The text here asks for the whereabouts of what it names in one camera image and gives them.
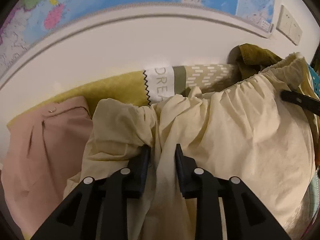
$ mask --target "zigzag line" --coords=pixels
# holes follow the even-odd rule
[[[149,90],[148,90],[148,80],[147,80],[147,75],[146,75],[146,70],[143,71],[143,75],[144,75],[144,85],[146,86],[146,91],[147,91],[147,100],[148,100],[148,106],[151,106],[151,101],[149,100],[150,99],[150,96],[149,96]]]

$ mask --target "white wall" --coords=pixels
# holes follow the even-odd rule
[[[20,70],[0,90],[0,162],[9,144],[10,135],[5,126],[9,120],[81,84],[159,65],[226,63],[230,51],[243,43],[270,49],[280,57],[300,51],[310,63],[319,44],[320,27],[302,0],[282,0],[282,4],[303,30],[299,46],[277,30],[266,39],[222,23],[183,17],[192,15],[195,10],[192,8],[157,8],[171,15],[106,23],[62,41],[61,37],[94,21],[107,22],[141,14],[139,10],[143,9],[96,15],[60,29],[18,60],[15,67],[21,66]]]

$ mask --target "pink garment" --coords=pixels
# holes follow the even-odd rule
[[[84,97],[27,112],[9,127],[1,181],[10,213],[32,236],[61,203],[67,179],[81,171],[92,120]]]

